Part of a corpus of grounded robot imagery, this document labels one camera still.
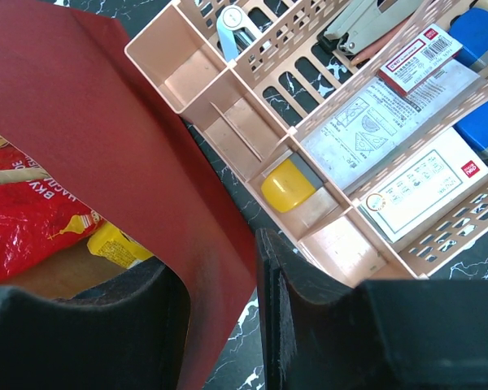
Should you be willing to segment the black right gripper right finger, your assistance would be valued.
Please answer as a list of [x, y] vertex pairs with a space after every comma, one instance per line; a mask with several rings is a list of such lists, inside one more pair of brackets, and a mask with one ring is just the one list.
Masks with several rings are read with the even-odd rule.
[[488, 389], [488, 281], [349, 288], [255, 234], [268, 389]]

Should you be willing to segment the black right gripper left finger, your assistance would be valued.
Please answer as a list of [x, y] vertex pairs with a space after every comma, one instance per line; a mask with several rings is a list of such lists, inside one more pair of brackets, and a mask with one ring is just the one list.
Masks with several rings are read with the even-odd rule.
[[69, 299], [0, 286], [0, 389], [174, 389], [189, 317], [157, 259]]

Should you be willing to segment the yellow snack pack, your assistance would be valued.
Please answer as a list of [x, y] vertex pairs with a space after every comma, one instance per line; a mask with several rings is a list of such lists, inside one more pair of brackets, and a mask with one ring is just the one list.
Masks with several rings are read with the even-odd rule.
[[105, 222], [88, 239], [87, 248], [92, 255], [105, 258], [124, 269], [135, 267], [154, 256], [152, 252], [109, 222]]

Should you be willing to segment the red chips bag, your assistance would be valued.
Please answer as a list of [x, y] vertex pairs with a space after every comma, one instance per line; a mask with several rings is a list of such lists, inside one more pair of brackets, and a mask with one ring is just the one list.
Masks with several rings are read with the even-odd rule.
[[0, 282], [75, 245], [102, 223], [51, 177], [0, 184]]

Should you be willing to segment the red paper bag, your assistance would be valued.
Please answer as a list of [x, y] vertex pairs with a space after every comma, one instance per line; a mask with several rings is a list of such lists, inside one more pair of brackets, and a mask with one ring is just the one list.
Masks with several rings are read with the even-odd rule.
[[[254, 239], [179, 116], [124, 56], [127, 40], [115, 19], [0, 1], [0, 170], [45, 169], [181, 279], [190, 317], [174, 389], [200, 389], [255, 285]], [[92, 255], [93, 234], [0, 286], [69, 299], [134, 267]]]

